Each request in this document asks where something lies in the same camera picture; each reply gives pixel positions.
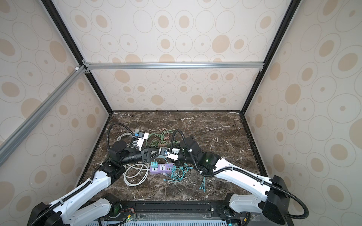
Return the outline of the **teal charger plug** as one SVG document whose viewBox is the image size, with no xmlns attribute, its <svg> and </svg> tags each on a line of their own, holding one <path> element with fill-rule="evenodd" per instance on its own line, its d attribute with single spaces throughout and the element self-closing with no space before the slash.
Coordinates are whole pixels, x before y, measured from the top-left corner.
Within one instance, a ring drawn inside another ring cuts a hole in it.
<svg viewBox="0 0 362 226">
<path fill-rule="evenodd" d="M 151 168 L 158 168 L 158 162 L 157 161 L 153 161 L 150 163 Z"/>
</svg>

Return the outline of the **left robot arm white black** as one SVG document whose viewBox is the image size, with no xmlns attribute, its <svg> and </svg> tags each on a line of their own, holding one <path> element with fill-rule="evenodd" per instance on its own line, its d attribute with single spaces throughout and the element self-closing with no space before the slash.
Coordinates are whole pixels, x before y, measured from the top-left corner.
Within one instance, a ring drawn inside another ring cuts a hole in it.
<svg viewBox="0 0 362 226">
<path fill-rule="evenodd" d="M 149 134 L 141 131 L 129 131 L 130 143 L 117 139 L 114 144 L 107 144 L 108 156 L 84 183 L 74 188 L 63 197 L 49 204 L 35 206 L 28 220 L 29 226 L 83 226 L 111 210 L 118 211 L 118 201 L 101 198 L 94 204 L 83 205 L 97 193 L 115 183 L 126 172 L 128 164 L 151 163 L 162 156 L 176 160 L 180 151 L 174 136 L 168 145 L 147 146 Z"/>
</svg>

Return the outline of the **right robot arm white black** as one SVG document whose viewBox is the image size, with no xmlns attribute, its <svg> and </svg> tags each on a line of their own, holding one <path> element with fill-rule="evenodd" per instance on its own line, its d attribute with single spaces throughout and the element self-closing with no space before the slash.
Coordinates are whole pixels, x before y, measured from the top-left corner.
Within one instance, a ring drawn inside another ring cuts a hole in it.
<svg viewBox="0 0 362 226">
<path fill-rule="evenodd" d="M 215 153 L 204 152 L 193 137 L 185 137 L 180 130 L 172 133 L 170 146 L 161 148 L 159 153 L 175 162 L 192 164 L 205 178 L 223 179 L 249 191 L 249 195 L 231 196 L 229 207 L 234 212 L 261 213 L 280 225 L 286 224 L 288 219 L 306 219 L 309 216 L 306 204 L 288 191 L 281 177 L 257 175 Z"/>
</svg>

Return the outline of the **purple power strip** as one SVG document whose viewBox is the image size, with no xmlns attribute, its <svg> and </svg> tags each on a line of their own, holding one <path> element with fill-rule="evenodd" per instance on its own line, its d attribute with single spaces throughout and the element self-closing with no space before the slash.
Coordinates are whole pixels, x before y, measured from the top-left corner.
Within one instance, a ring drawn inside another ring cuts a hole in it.
<svg viewBox="0 0 362 226">
<path fill-rule="evenodd" d="M 157 168 L 150 168 L 150 174 L 171 174 L 174 165 L 172 163 L 159 164 Z"/>
</svg>

